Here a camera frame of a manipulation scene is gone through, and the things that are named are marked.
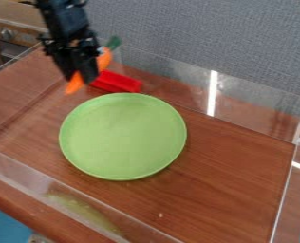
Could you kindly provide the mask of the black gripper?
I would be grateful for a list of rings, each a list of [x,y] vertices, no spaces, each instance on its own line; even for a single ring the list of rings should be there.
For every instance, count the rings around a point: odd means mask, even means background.
[[[96,57],[99,43],[90,29],[87,13],[83,6],[38,6],[47,34],[38,38],[44,52],[67,80],[75,71],[84,84],[99,76]]]

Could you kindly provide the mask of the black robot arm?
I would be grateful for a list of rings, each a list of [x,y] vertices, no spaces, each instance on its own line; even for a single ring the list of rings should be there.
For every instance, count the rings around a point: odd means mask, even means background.
[[[47,26],[47,32],[38,36],[44,54],[68,81],[80,74],[83,84],[90,84],[99,75],[100,45],[90,29],[86,4],[87,0],[34,0],[32,6]]]

